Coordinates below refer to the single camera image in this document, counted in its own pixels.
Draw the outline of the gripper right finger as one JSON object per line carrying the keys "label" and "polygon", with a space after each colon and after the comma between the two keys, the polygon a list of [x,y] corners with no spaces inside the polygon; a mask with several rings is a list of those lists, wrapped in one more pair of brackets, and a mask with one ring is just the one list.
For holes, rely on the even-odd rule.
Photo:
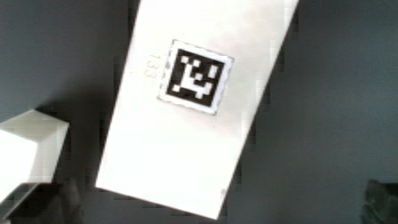
{"label": "gripper right finger", "polygon": [[360,223],[398,224],[398,183],[367,181]]}

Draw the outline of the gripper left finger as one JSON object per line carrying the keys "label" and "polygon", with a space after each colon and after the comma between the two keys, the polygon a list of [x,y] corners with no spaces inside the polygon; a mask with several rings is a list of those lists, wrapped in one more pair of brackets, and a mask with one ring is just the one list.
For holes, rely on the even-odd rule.
{"label": "gripper left finger", "polygon": [[5,196],[5,199],[0,201],[0,220],[7,220],[10,218],[21,204],[42,186],[42,183],[23,183],[17,185],[15,189]]}

